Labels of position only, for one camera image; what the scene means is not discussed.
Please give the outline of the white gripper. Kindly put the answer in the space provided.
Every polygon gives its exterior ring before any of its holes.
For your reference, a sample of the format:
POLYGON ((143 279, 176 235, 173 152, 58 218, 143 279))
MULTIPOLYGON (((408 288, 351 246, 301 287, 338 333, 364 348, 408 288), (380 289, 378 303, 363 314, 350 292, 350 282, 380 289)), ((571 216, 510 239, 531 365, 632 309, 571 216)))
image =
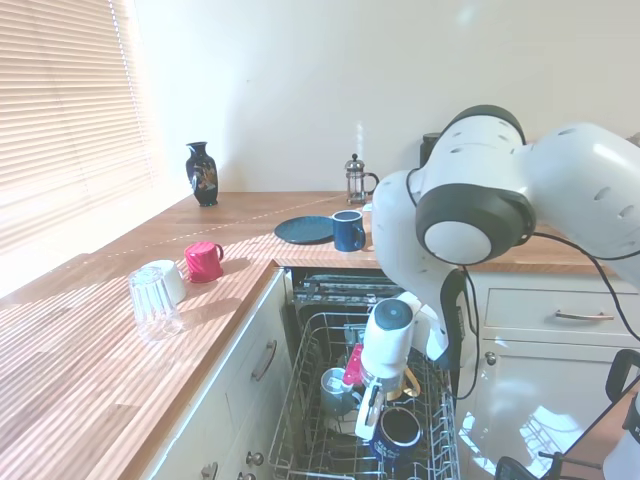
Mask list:
POLYGON ((373 439, 385 399, 386 394, 380 383, 371 383, 366 387, 355 425, 357 437, 365 441, 373 439))

